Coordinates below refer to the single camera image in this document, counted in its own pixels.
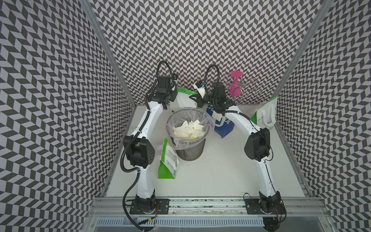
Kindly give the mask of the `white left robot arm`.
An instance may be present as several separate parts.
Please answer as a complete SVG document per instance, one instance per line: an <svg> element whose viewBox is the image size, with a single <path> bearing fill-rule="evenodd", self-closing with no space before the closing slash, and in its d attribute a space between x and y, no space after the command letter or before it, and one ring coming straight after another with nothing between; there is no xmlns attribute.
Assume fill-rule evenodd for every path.
<svg viewBox="0 0 371 232"><path fill-rule="evenodd" d="M121 170L125 173L137 173L134 182L137 193L130 206L132 215L154 214L161 205L168 202L166 199L156 199L150 171L150 165L155 158L155 149L150 142L150 137L159 116L167 109L167 104L174 101L177 96L177 79L176 74L157 77L153 87L145 96L146 111L140 125L123 140Z"/></svg>

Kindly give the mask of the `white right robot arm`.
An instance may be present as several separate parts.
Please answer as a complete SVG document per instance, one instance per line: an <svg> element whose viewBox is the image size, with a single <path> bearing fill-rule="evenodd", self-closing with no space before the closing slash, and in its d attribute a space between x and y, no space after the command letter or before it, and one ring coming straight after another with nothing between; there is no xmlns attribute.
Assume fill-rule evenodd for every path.
<svg viewBox="0 0 371 232"><path fill-rule="evenodd" d="M208 93L206 82L198 81L193 84L197 91L195 95L190 96L199 107L207 104L211 106L214 112L225 116L232 121L247 137L244 146L246 156L251 159L256 166L256 174L260 180L260 199L256 205L264 214L282 215L286 214L280 192L273 182L270 169L270 161L273 159L271 152L270 131L268 128L261 128L253 123L250 117L245 115L232 99L227 99L225 95L225 86L219 83L213 83L211 93Z"/></svg>

